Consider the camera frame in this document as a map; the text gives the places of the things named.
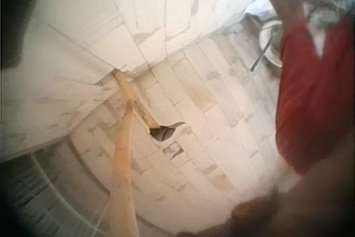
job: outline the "water stain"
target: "water stain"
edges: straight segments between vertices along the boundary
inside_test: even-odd
[[[131,157],[131,168],[134,169],[139,174],[143,173],[143,171],[140,169],[137,161],[133,157]]]
[[[209,166],[207,169],[205,169],[202,173],[203,173],[204,175],[210,174],[210,173],[213,172],[216,168],[217,168],[217,165],[211,165],[211,166]]]
[[[187,127],[181,131],[181,135],[184,135],[184,134],[190,135],[191,133],[192,133],[191,127]]]
[[[229,69],[229,76],[235,77],[237,73],[232,68]]]
[[[139,191],[140,193],[143,193],[143,191],[133,181],[131,182],[131,186],[133,189]]]
[[[101,158],[104,155],[104,152],[100,151],[96,154],[97,158]]]
[[[250,155],[249,158],[250,158],[250,159],[253,158],[258,152],[259,152],[259,150],[254,151],[254,152]]]
[[[183,184],[183,185],[179,186],[177,190],[178,191],[183,191],[183,190],[185,190],[186,187],[187,187],[187,185]]]
[[[171,159],[173,159],[174,157],[176,157],[176,156],[182,154],[183,152],[184,152],[184,150],[183,150],[182,148],[180,148],[180,149],[173,155],[173,157],[172,157]]]
[[[137,33],[133,36],[133,41],[139,46],[142,44],[145,40],[147,40],[149,37],[151,37],[156,31],[158,31],[160,27],[156,27],[152,32],[150,33]]]
[[[207,80],[220,80],[221,79],[221,75],[218,72],[210,72],[207,75]]]

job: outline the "white tile floor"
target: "white tile floor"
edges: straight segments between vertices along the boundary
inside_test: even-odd
[[[171,233],[223,222],[238,202],[264,194],[287,172],[275,147],[278,80],[264,62],[249,71],[257,42],[247,30],[231,29],[184,48],[133,82],[159,123],[187,123],[157,143],[140,118],[133,121],[136,212]],[[123,108],[118,92],[71,134],[107,188]]]

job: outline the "fabric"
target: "fabric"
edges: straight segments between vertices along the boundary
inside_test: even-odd
[[[321,58],[305,22],[285,29],[276,144],[297,174],[326,157],[354,123],[353,29],[350,19],[329,26]]]

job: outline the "wooden pole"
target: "wooden pole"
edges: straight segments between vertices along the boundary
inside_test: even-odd
[[[127,98],[128,101],[131,101],[134,109],[137,111],[137,113],[141,116],[145,124],[150,128],[150,129],[158,129],[160,128],[160,125],[156,122],[156,120],[150,115],[148,110],[143,106],[142,102],[139,100],[137,95],[134,93],[132,90],[132,87],[126,80],[126,75],[125,73],[121,72],[120,70],[117,70],[114,73],[114,77],[119,84],[122,92],[124,93],[125,97]]]
[[[128,102],[118,127],[116,150],[113,158],[112,187],[110,192],[110,236],[138,237],[131,193],[130,135],[133,106]]]

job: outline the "red garment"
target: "red garment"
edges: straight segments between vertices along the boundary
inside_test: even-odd
[[[328,27],[323,56],[305,22],[285,29],[276,110],[277,149],[296,173],[324,158],[354,123],[354,28]]]

